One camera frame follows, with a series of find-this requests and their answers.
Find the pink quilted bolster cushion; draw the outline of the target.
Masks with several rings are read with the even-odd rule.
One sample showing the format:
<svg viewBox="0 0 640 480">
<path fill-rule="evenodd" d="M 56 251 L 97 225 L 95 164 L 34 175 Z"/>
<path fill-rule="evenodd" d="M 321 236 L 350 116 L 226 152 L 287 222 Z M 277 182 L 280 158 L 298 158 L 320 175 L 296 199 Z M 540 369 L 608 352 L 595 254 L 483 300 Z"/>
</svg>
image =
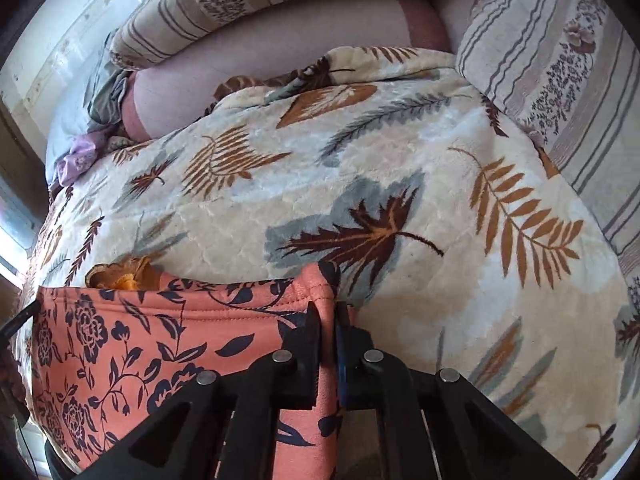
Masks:
<svg viewBox="0 0 640 480">
<path fill-rule="evenodd" d="M 161 138 L 196 122 L 232 77 L 266 81 L 301 70 L 337 47 L 417 47 L 448 52 L 427 0 L 295 0 L 212 32 L 129 79 L 122 123 L 130 139 Z"/>
</svg>

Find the orange black floral blouse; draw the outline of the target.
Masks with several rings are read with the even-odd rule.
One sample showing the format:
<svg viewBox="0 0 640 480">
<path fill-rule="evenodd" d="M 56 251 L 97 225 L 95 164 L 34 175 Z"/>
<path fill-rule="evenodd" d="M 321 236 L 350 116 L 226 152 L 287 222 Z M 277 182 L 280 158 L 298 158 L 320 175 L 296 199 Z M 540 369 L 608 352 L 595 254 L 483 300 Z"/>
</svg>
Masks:
<svg viewBox="0 0 640 480">
<path fill-rule="evenodd" d="M 149 289 L 42 288 L 32 326 L 32 412 L 79 472 L 204 370 L 246 370 L 303 326 L 322 323 L 318 401 L 278 421 L 278 479 L 335 474 L 342 423 L 331 351 L 340 272 L 311 263 L 294 278 L 209 284 L 162 273 Z"/>
</svg>

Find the cream leaf-print fleece blanket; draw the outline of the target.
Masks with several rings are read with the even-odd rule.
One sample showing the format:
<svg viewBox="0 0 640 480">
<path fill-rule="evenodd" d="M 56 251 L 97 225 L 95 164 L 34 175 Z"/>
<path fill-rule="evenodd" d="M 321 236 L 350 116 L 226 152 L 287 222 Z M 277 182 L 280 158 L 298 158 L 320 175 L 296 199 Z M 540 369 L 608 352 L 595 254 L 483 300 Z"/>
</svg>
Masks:
<svg viewBox="0 0 640 480">
<path fill-rule="evenodd" d="M 55 196 L 25 287 L 294 278 L 408 367 L 458 370 L 581 479 L 639 433 L 639 318 L 614 249 L 454 58 L 338 48 L 99 159 Z"/>
</svg>

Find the lilac patterned small garment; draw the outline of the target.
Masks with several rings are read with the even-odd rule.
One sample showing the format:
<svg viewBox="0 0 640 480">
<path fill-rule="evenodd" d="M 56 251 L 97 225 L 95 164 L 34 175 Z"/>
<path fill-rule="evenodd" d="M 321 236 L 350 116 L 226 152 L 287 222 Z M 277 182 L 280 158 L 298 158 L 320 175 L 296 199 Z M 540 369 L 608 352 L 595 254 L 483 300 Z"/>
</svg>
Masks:
<svg viewBox="0 0 640 480">
<path fill-rule="evenodd" d="M 87 172 L 105 150 L 111 136 L 108 129 L 74 136 L 64 131 L 52 134 L 46 153 L 46 179 L 49 188 L 72 185 Z"/>
</svg>

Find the striped floral side pillow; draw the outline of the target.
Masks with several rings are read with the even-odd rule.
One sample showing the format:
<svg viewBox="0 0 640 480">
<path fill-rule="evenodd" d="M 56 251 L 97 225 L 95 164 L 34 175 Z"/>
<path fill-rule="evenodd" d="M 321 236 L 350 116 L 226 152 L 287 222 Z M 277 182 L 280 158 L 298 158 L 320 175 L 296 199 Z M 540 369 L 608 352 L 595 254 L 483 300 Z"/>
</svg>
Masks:
<svg viewBox="0 0 640 480">
<path fill-rule="evenodd" d="M 639 50 L 604 0 L 477 0 L 457 70 L 532 134 L 639 281 Z"/>
</svg>

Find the light blue grey pillow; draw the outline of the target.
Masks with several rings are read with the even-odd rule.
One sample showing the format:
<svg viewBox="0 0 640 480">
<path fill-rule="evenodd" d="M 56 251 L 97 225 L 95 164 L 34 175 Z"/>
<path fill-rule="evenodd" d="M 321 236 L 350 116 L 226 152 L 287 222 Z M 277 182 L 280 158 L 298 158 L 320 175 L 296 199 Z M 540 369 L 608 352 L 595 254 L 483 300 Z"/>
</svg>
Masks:
<svg viewBox="0 0 640 480">
<path fill-rule="evenodd" d="M 79 136 L 108 129 L 112 136 L 122 122 L 122 100 L 130 71 L 112 61 L 111 45 L 115 35 L 116 32 L 110 32 L 102 46 L 88 56 L 58 99 L 47 146 L 50 136 L 59 131 Z"/>
</svg>

